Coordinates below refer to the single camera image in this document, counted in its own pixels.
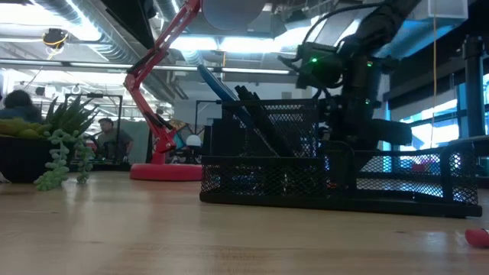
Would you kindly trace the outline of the blue-handled scissors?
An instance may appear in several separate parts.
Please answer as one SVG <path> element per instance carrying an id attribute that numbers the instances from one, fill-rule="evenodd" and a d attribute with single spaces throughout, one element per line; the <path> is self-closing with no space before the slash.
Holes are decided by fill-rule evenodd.
<path id="1" fill-rule="evenodd" d="M 239 98 L 216 76 L 214 76 L 203 64 L 197 66 L 197 71 L 211 90 L 222 100 L 222 102 L 237 102 Z M 235 108 L 235 114 L 248 127 L 253 126 L 253 121 L 248 112 L 242 107 Z"/>

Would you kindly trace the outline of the red desk lamp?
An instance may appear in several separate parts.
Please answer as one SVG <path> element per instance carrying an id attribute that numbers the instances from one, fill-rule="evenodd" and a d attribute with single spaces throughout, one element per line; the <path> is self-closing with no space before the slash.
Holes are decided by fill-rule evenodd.
<path id="1" fill-rule="evenodd" d="M 133 180 L 192 182 L 202 179 L 200 165 L 165 163 L 166 154 L 176 149 L 173 140 L 176 129 L 151 109 L 141 94 L 140 87 L 154 67 L 167 56 L 171 44 L 210 3 L 211 0 L 186 0 L 146 55 L 127 69 L 124 86 L 144 116 L 152 135 L 157 139 L 150 163 L 136 163 L 131 166 L 130 178 Z"/>

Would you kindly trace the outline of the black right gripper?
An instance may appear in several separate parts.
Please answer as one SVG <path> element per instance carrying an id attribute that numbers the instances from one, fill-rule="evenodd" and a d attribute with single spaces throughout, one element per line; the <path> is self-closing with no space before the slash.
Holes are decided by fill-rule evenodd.
<path id="1" fill-rule="evenodd" d="M 329 129 L 330 141 L 341 141 L 354 150 L 374 150 L 380 141 L 394 145 L 412 142 L 411 127 L 403 122 L 375 118 L 382 106 L 377 100 L 381 77 L 398 61 L 357 56 L 346 63 L 342 91 L 319 101 L 319 120 Z"/>

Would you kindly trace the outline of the green succulent in black pot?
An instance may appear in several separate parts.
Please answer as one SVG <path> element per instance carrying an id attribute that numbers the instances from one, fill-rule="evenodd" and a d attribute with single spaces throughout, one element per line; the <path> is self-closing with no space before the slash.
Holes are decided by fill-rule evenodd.
<path id="1" fill-rule="evenodd" d="M 52 101 L 45 118 L 30 122 L 23 118 L 0 118 L 0 174 L 3 181 L 33 183 L 37 189 L 57 188 L 67 179 L 70 162 L 80 156 L 84 183 L 92 169 L 92 149 L 86 146 L 84 132 L 94 122 L 96 110 L 77 96 L 60 105 Z"/>

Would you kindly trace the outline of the black vertical pole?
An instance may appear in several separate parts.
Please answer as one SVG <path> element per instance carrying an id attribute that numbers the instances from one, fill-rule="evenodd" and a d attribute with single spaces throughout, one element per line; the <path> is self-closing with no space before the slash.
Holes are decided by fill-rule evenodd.
<path id="1" fill-rule="evenodd" d="M 468 36 L 463 45 L 465 60 L 465 101 L 467 103 L 467 126 L 470 138 L 485 135 L 483 62 L 484 44 L 477 36 Z"/>

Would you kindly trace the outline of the long ceiling light strip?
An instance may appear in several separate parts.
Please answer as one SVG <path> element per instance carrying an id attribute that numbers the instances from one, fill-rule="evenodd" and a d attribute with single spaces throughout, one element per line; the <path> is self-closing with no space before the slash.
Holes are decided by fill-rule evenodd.
<path id="1" fill-rule="evenodd" d="M 29 60 L 29 59 L 9 59 L 0 58 L 0 67 L 4 68 L 35 68 L 43 67 L 53 70 L 66 71 L 85 71 L 85 70 L 104 70 L 108 72 L 124 72 L 131 68 L 131 64 L 122 63 L 90 63 L 75 61 L 56 61 L 56 60 Z M 264 74 L 277 76 L 294 76 L 296 73 L 290 70 L 270 70 L 254 68 L 234 68 L 234 67 L 208 67 L 212 73 L 247 73 Z"/>

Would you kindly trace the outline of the black side desk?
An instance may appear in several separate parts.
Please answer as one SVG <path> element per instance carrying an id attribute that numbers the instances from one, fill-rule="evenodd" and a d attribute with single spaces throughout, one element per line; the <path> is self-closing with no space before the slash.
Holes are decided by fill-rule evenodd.
<path id="1" fill-rule="evenodd" d="M 489 135 L 453 140 L 449 142 L 449 147 L 472 149 L 476 157 L 489 157 Z"/>

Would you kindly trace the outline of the black mesh desk organizer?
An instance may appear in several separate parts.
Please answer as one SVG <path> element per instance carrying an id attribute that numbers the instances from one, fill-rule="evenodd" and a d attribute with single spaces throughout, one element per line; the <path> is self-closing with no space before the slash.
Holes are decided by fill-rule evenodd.
<path id="1" fill-rule="evenodd" d="M 262 105 L 294 157 L 279 157 L 235 108 Z M 226 102 L 209 130 L 199 197 L 208 203 L 479 217 L 472 149 L 353 150 L 319 139 L 312 99 Z"/>

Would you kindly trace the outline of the person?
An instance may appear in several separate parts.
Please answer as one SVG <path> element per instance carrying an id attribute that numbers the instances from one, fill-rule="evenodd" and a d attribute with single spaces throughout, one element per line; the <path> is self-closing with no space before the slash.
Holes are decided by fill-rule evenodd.
<path id="1" fill-rule="evenodd" d="M 10 92 L 0 109 L 0 119 L 21 118 L 30 123 L 43 121 L 41 110 L 33 105 L 30 95 L 22 89 Z"/>
<path id="2" fill-rule="evenodd" d="M 117 129 L 110 118 L 99 119 L 102 130 L 97 137 L 98 154 L 106 159 L 128 162 L 134 140 L 122 129 Z"/>

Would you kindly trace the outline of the small red object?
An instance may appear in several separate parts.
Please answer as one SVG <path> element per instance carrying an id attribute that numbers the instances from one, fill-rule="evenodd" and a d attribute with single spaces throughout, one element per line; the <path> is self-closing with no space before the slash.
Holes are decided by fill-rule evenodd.
<path id="1" fill-rule="evenodd" d="M 467 229 L 465 240 L 474 248 L 489 248 L 489 229 Z"/>

